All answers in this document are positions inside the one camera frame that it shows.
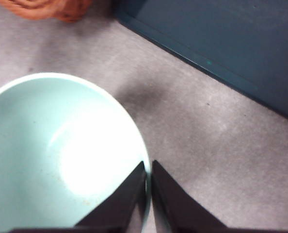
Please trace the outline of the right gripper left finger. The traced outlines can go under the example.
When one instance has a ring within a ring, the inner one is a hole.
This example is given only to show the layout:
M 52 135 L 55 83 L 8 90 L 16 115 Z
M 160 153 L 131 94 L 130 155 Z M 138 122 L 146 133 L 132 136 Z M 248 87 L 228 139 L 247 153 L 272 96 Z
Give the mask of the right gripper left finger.
M 140 233 L 146 210 L 146 177 L 141 161 L 99 206 L 69 228 L 15 228 L 11 233 Z

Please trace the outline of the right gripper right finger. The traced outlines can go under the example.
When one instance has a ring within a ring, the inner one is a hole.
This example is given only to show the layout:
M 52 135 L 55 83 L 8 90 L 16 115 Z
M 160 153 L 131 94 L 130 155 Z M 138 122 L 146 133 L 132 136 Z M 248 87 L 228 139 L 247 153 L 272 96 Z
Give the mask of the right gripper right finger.
M 193 199 L 157 161 L 152 162 L 151 195 L 159 233 L 285 233 L 282 229 L 231 228 Z

